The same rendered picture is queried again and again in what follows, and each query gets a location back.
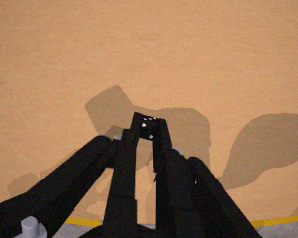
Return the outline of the black die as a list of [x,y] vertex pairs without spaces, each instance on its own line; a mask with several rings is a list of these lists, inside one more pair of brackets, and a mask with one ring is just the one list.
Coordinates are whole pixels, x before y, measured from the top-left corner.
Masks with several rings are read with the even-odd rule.
[[154,141],[159,127],[158,118],[141,115],[139,138]]

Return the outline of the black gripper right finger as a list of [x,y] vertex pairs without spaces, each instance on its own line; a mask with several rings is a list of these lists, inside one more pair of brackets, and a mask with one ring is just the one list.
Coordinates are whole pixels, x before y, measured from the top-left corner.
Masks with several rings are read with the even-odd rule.
[[171,228],[172,238],[263,238],[204,162],[172,147],[166,120],[158,120],[155,229]]

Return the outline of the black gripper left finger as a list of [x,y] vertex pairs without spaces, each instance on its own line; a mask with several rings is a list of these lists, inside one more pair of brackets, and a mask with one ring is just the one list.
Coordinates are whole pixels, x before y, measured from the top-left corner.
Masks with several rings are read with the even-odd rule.
[[[0,238],[52,238],[106,168],[114,168],[101,238],[137,238],[141,113],[113,141],[96,136],[27,192],[0,202]],[[118,154],[117,154],[118,153]]]

